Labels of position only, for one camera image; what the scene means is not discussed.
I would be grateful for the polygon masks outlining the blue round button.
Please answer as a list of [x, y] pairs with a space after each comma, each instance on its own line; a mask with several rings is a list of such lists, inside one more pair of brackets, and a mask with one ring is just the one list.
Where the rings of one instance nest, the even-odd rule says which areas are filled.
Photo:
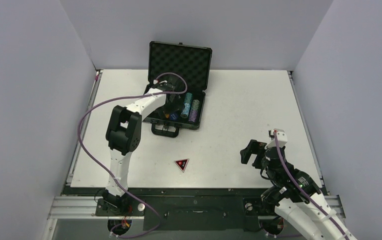
[[171, 121], [177, 121], [179, 119], [179, 115], [177, 113], [172, 113], [170, 116], [169, 116], [169, 119]]

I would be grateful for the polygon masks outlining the triangular all-in button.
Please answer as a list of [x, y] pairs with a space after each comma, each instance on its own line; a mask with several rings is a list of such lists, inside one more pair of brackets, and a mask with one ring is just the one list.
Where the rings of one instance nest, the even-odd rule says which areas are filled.
[[185, 170], [186, 170], [186, 167], [189, 163], [189, 159], [188, 158], [185, 158], [185, 159], [179, 159], [179, 160], [175, 160], [174, 163], [176, 164], [176, 166], [178, 166], [178, 168], [184, 173]]

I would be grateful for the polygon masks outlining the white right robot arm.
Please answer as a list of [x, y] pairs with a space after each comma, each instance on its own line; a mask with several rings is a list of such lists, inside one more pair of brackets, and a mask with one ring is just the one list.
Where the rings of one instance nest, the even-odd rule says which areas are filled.
[[240, 150], [241, 163], [246, 165], [255, 155], [252, 166], [272, 183], [260, 196], [262, 210], [275, 213], [307, 240], [356, 239], [311, 176], [286, 160], [286, 133], [274, 128], [268, 134], [270, 142], [252, 139]]

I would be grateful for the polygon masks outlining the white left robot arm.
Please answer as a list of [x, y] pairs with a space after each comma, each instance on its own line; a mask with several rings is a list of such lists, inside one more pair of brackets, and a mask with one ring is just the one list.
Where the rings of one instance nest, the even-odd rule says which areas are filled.
[[102, 196], [115, 215], [124, 214], [128, 208], [124, 196], [128, 190], [128, 170], [132, 152], [141, 141], [143, 119], [164, 106], [168, 99], [182, 94], [186, 87], [180, 79], [162, 80], [134, 102], [113, 108], [105, 135], [110, 149], [110, 173]]

